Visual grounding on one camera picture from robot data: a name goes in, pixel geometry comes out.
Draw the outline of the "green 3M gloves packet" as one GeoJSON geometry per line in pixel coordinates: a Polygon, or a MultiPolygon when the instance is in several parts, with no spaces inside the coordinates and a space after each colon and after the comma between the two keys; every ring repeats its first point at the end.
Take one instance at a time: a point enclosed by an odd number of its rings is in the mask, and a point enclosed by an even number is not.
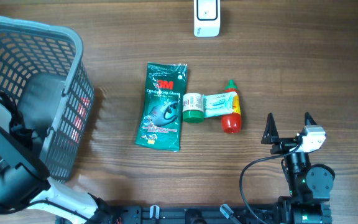
{"type": "Polygon", "coordinates": [[[180,150],[187,73],[187,64],[147,64],[144,108],[135,139],[137,145],[180,150]]]}

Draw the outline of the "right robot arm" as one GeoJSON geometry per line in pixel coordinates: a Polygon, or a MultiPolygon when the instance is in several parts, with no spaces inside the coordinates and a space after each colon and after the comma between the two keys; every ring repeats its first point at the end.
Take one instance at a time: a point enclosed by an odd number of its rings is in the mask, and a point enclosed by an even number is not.
{"type": "Polygon", "coordinates": [[[305,113],[305,127],[294,138],[281,138],[273,114],[267,116],[262,144],[271,144],[272,155],[283,156],[282,169],[290,191],[273,206],[273,223],[332,223],[328,204],[335,172],[324,164],[312,164],[309,154],[321,149],[326,131],[305,113]]]}

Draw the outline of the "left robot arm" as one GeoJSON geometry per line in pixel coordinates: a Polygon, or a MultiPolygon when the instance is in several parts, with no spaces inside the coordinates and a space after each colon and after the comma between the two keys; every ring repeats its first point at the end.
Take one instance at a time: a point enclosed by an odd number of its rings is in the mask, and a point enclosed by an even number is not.
{"type": "Polygon", "coordinates": [[[32,135],[14,100],[0,91],[0,215],[28,209],[54,214],[57,223],[112,223],[104,200],[50,176],[32,153],[32,135]]]}

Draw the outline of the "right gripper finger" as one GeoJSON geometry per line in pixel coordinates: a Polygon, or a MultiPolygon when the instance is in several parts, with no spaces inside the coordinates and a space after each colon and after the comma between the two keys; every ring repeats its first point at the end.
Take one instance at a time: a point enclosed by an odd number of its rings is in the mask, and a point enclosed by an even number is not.
{"type": "Polygon", "coordinates": [[[309,112],[305,113],[305,125],[317,125],[316,121],[312,118],[309,112]]]}
{"type": "Polygon", "coordinates": [[[280,142],[279,134],[273,117],[273,113],[267,116],[265,131],[262,135],[262,144],[278,144],[280,142]]]}

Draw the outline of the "green lid white jar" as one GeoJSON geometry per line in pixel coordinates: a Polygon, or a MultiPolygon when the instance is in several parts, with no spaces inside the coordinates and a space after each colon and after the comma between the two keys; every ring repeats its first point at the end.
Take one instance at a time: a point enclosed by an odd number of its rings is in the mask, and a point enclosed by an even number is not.
{"type": "Polygon", "coordinates": [[[202,94],[187,93],[183,95],[182,118],[187,123],[201,123],[204,121],[202,94]]]}

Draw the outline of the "pale green wipes packet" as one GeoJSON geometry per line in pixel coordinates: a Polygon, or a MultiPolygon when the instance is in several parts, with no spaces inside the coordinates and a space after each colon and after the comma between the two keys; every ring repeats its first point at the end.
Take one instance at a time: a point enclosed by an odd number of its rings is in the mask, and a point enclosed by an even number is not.
{"type": "Polygon", "coordinates": [[[234,112],[234,98],[237,96],[235,91],[220,93],[215,95],[204,95],[204,117],[223,116],[234,112]]]}

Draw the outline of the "red sriracha sauce bottle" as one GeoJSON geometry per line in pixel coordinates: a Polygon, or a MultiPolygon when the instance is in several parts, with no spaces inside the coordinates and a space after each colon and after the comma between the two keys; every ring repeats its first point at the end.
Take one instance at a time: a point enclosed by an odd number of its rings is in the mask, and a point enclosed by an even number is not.
{"type": "Polygon", "coordinates": [[[242,128],[242,116],[241,116],[241,107],[239,101],[239,91],[234,83],[234,80],[229,80],[228,85],[225,87],[225,92],[236,92],[237,95],[233,99],[233,112],[231,114],[226,114],[221,118],[221,124],[223,131],[227,134],[239,133],[242,128]]]}

